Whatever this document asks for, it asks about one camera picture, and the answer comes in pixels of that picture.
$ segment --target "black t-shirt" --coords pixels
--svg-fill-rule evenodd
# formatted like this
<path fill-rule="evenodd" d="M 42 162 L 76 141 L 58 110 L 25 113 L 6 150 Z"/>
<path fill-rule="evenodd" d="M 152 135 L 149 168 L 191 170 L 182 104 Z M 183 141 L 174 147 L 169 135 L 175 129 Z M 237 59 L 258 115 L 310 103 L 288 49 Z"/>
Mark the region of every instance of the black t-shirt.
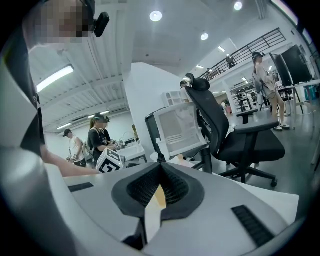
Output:
<path fill-rule="evenodd" d="M 6 66 L 17 85 L 38 110 L 37 115 L 25 133 L 21 147 L 41 156 L 40 145 L 45 144 L 42 112 L 39 96 L 30 73 L 29 53 L 22 26 L 14 32 L 5 45 L 1 55 L 3 55 Z"/>
<path fill-rule="evenodd" d="M 110 135 L 106 129 L 98 130 L 98 129 L 91 129 L 88 135 L 88 146 L 93 150 L 93 159 L 94 161 L 98 161 L 99 157 L 101 156 L 102 152 L 97 149 L 99 146 L 108 146 L 108 142 L 111 141 Z"/>

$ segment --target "railing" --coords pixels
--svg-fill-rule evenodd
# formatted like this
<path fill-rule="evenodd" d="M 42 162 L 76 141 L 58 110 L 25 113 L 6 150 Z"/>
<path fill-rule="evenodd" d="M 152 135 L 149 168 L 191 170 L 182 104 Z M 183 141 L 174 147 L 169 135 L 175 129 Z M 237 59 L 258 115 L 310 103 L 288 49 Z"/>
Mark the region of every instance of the railing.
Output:
<path fill-rule="evenodd" d="M 281 33 L 280 29 L 276 28 L 275 30 L 272 30 L 271 32 L 247 44 L 245 47 L 235 51 L 229 57 L 226 57 L 217 65 L 214 65 L 212 68 L 207 70 L 204 74 L 199 76 L 199 78 L 204 78 L 210 81 L 227 70 L 232 69 L 236 65 L 239 65 L 241 62 L 251 59 L 252 53 L 261 53 L 264 50 L 276 46 L 284 41 L 286 41 L 286 38 Z"/>

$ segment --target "gray floor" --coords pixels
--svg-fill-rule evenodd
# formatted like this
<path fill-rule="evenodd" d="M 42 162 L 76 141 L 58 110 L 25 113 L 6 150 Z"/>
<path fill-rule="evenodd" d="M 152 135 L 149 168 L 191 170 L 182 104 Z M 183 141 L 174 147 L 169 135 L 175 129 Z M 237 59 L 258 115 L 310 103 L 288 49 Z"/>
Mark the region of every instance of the gray floor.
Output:
<path fill-rule="evenodd" d="M 255 113 L 249 118 L 249 123 L 254 119 L 266 118 L 268 111 Z M 233 125 L 241 124 L 242 118 L 235 115 L 229 115 L 230 130 Z M 292 126 L 292 117 L 284 118 Z M 315 127 L 312 127 L 312 115 L 298 115 L 296 118 L 296 129 L 284 130 L 282 132 L 273 132 L 281 141 L 285 148 L 284 158 L 273 162 L 261 162 L 257 169 L 269 174 L 276 175 L 278 184 L 275 188 L 270 186 L 270 180 L 253 175 L 247 177 L 246 183 L 255 187 L 275 190 L 278 192 L 299 195 L 299 205 L 297 210 L 297 219 L 303 217 L 308 212 L 310 203 L 318 189 L 319 173 L 314 172 L 314 165 L 311 160 L 314 156 L 317 143 L 320 137 L 320 108 L 315 112 Z M 234 168 L 233 165 L 226 166 L 225 162 L 212 157 L 212 169 L 214 173 L 220 174 Z"/>

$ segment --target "person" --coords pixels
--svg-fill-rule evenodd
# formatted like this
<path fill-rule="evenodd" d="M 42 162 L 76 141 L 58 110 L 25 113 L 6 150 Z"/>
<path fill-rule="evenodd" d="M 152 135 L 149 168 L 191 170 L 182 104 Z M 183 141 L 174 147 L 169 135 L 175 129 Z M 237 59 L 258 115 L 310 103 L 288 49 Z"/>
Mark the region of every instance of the person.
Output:
<path fill-rule="evenodd" d="M 90 150 L 93 149 L 93 159 L 97 163 L 99 157 L 105 149 L 115 150 L 116 145 L 111 143 L 110 136 L 104 133 L 108 120 L 102 114 L 95 114 L 90 120 L 90 131 L 88 134 L 88 146 Z"/>
<path fill-rule="evenodd" d="M 69 158 L 73 164 L 80 167 L 86 167 L 87 162 L 83 152 L 83 142 L 75 136 L 70 129 L 64 130 L 63 137 L 69 138 Z"/>
<path fill-rule="evenodd" d="M 288 130 L 290 126 L 285 123 L 285 103 L 281 98 L 280 94 L 276 89 L 276 84 L 273 78 L 268 74 L 268 72 L 261 65 L 263 62 L 263 56 L 259 52 L 254 52 L 252 54 L 253 59 L 253 72 L 257 75 L 258 79 L 263 82 L 263 91 L 267 99 L 270 101 L 272 106 L 272 117 L 277 119 L 277 108 L 280 107 L 280 123 L 279 126 L 273 128 L 276 131 L 281 132 L 283 129 Z"/>
<path fill-rule="evenodd" d="M 26 128 L 20 147 L 37 154 L 45 163 L 57 166 L 64 177 L 99 172 L 74 165 L 47 149 L 40 99 L 30 72 L 29 52 L 38 46 L 70 43 L 72 38 L 92 35 L 94 14 L 95 0 L 41 1 L 23 19 L 1 52 L 1 62 L 4 62 L 8 73 L 20 88 L 19 92 L 37 110 Z"/>

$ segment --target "office chair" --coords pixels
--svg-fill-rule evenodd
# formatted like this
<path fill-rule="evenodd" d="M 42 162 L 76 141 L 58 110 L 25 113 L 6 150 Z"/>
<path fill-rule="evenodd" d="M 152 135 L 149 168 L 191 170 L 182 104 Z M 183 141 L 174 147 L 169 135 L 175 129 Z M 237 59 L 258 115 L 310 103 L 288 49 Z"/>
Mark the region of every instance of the office chair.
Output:
<path fill-rule="evenodd" d="M 216 159 L 230 162 L 235 166 L 235 169 L 220 175 L 223 177 L 239 175 L 241 182 L 246 183 L 246 174 L 251 174 L 272 180 L 271 186 L 275 187 L 278 183 L 276 176 L 252 168 L 250 165 L 276 161 L 285 156 L 285 148 L 270 131 L 279 125 L 278 120 L 266 119 L 238 125 L 227 136 L 229 121 L 209 91 L 209 82 L 201 78 L 196 79 L 190 73 L 186 77 L 190 78 L 192 86 L 186 87 L 186 91 L 211 127 L 209 135 L 211 154 Z"/>

